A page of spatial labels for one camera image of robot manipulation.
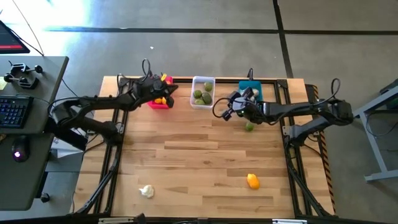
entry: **computer mouse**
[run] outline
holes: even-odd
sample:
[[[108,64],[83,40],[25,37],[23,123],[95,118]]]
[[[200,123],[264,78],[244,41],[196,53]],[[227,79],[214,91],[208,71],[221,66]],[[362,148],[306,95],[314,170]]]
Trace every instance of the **computer mouse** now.
[[[18,136],[11,146],[12,157],[17,162],[25,162],[29,158],[29,138],[27,136]]]

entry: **pink container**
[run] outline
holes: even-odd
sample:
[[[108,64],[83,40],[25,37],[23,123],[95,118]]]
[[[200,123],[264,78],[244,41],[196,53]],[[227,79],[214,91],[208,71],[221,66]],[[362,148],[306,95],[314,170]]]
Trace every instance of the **pink container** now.
[[[171,84],[173,83],[173,77],[167,76],[165,81],[169,81]],[[164,104],[155,103],[155,101],[151,101],[147,103],[152,109],[168,109],[169,107]]]

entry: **white bowl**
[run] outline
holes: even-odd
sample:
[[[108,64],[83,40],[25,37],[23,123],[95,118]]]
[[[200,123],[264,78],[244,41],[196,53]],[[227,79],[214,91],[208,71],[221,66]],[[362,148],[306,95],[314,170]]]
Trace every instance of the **white bowl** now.
[[[196,84],[199,83],[203,83],[203,88],[197,88],[199,90],[201,90],[202,92],[206,92],[205,91],[205,86],[204,83],[205,82],[210,82],[213,84],[213,89],[211,90],[210,96],[211,96],[211,105],[196,105],[195,104],[195,98],[193,97],[193,92],[196,90],[195,86]],[[212,109],[213,105],[214,105],[214,92],[215,92],[215,88],[216,88],[216,78],[214,77],[193,77],[192,79],[192,89],[191,89],[191,100],[190,100],[190,104],[192,106],[193,109],[196,110],[210,110]]]

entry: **blue bin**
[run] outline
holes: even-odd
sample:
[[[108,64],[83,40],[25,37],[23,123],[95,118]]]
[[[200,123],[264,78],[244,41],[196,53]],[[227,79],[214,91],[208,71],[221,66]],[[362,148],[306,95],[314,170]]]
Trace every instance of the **blue bin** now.
[[[259,91],[259,95],[255,97],[256,101],[262,101],[262,89],[260,81],[239,81],[239,90],[245,90],[247,87],[251,87]]]

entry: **yellow object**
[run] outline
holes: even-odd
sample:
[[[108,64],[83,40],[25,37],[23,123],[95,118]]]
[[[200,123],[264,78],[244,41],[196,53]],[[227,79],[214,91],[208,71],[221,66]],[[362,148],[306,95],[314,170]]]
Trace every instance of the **yellow object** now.
[[[161,98],[156,99],[156,100],[155,100],[155,103],[161,104],[161,103],[162,103],[162,99],[161,99]]]
[[[251,189],[259,189],[260,188],[259,179],[254,174],[248,174],[248,184]]]
[[[167,74],[163,73],[162,78],[160,78],[160,80],[164,81],[166,79],[166,77],[167,77]]]

